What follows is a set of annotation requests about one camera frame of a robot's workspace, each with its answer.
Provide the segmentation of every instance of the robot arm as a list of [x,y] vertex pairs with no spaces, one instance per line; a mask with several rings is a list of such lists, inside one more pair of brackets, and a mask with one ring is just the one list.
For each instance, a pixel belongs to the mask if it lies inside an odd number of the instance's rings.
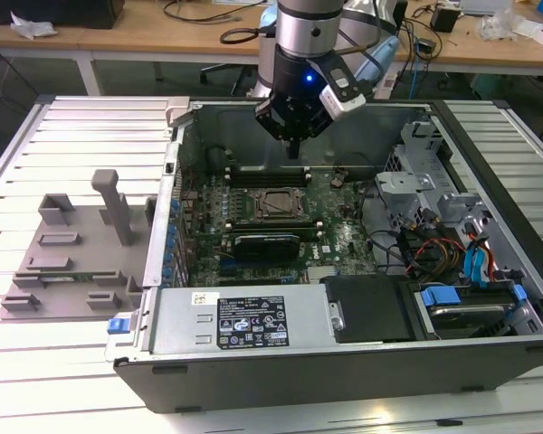
[[334,51],[343,5],[344,0],[279,1],[273,83],[255,117],[289,144],[290,158],[298,157],[302,140],[364,106],[372,90]]

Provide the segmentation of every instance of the wooden desk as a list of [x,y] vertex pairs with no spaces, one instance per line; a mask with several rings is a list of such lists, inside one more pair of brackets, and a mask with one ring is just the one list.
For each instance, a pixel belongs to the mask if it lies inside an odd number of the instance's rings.
[[[412,1],[407,10],[407,17],[412,16],[414,9],[419,5],[430,2]],[[516,12],[532,21],[543,23],[543,15],[538,13],[536,6],[531,3],[516,4]],[[429,24],[432,14],[423,14],[417,20]],[[531,68],[543,69],[543,46],[537,42],[518,36],[516,41],[483,41],[477,33],[479,18],[464,16],[457,21],[452,33],[439,33],[443,38],[443,51],[431,64],[433,71],[451,71],[447,65],[461,67],[505,67],[505,68]],[[420,37],[437,42],[436,36],[423,26],[414,26],[416,34]],[[403,32],[401,39],[406,47],[407,37]],[[405,60],[406,49],[403,48],[397,55],[397,60]]]
[[[187,18],[201,18],[230,9],[233,8],[226,5],[186,3],[181,6],[180,14]],[[175,13],[177,6],[171,6],[170,11]],[[234,14],[241,21],[202,25],[184,23],[166,16],[155,0],[128,0],[123,14],[111,31],[89,29],[81,37],[79,46],[83,50],[97,51],[257,56],[257,41],[223,45],[219,37],[237,27],[259,27],[262,12],[262,7],[252,7]]]
[[[205,17],[233,9],[229,5],[201,3],[183,4],[180,14],[185,17]],[[412,0],[407,16],[420,5],[431,2]],[[543,22],[535,5],[516,5],[520,14]],[[12,57],[46,57],[74,59],[89,95],[100,95],[94,61],[184,61],[200,63],[257,63],[257,41],[238,45],[223,45],[219,36],[234,27],[256,27],[262,7],[243,10],[242,20],[225,24],[200,25],[183,23],[163,14],[155,0],[127,0],[125,9],[111,30],[58,27],[60,34],[28,41],[7,26],[0,26],[0,51]],[[431,14],[419,18],[430,22]],[[452,33],[442,34],[443,52],[431,63],[431,71],[543,75],[543,47],[519,36],[517,41],[485,42],[477,35],[478,18],[461,18]],[[422,26],[416,26],[421,37],[434,40]],[[406,35],[401,40],[406,47]],[[398,72],[406,60],[407,50],[396,55],[390,74]]]

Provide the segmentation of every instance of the floor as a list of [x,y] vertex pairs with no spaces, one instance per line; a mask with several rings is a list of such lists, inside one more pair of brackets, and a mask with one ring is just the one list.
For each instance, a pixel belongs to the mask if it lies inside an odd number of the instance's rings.
[[[106,95],[192,95],[228,96],[239,70],[218,71],[209,75],[209,83],[199,83],[202,66],[186,63],[162,64],[165,79],[155,81],[153,66],[147,62],[99,61],[97,70]],[[73,61],[15,59],[14,67],[42,94],[85,95],[81,77]],[[462,74],[447,76],[428,73],[417,76],[422,82],[416,97],[419,99],[476,99],[480,93],[491,99],[505,99],[533,129],[543,129],[543,82],[527,77],[476,81]],[[255,82],[246,79],[248,90]],[[472,90],[470,83],[477,90]],[[406,99],[411,77],[406,74],[393,93],[393,98]],[[0,61],[0,155],[24,120],[25,111],[33,104],[33,92],[4,61]]]

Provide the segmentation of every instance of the sticker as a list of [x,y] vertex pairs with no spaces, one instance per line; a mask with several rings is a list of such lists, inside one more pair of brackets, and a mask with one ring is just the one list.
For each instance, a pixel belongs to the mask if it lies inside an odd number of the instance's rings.
[[290,345],[280,296],[219,298],[217,324],[217,346],[222,350]]
[[216,305],[218,292],[194,292],[191,294],[192,305]]

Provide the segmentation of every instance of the white table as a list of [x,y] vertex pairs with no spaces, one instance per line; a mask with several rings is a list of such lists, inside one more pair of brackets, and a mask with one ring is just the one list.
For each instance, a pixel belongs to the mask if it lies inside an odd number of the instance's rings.
[[[0,160],[0,299],[39,224],[45,193],[102,204],[90,179],[109,166],[129,203],[157,192],[166,103],[61,97],[34,106]],[[105,361],[106,341],[106,322],[0,322],[0,432],[543,432],[543,367],[495,392],[157,415]],[[464,425],[437,428],[439,419]]]

